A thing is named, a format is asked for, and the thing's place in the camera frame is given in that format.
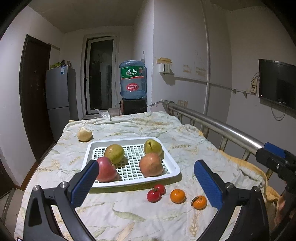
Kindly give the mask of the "person's right hand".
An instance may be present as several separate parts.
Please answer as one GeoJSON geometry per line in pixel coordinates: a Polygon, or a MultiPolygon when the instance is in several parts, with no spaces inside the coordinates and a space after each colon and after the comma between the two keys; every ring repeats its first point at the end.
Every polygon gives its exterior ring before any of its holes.
{"type": "Polygon", "coordinates": [[[294,201],[295,200],[295,194],[288,195],[288,194],[282,194],[280,198],[277,201],[277,206],[276,206],[276,214],[274,218],[274,224],[275,226],[279,225],[283,218],[285,217],[286,213],[284,212],[285,206],[286,206],[286,198],[288,198],[288,201],[294,201]]]}

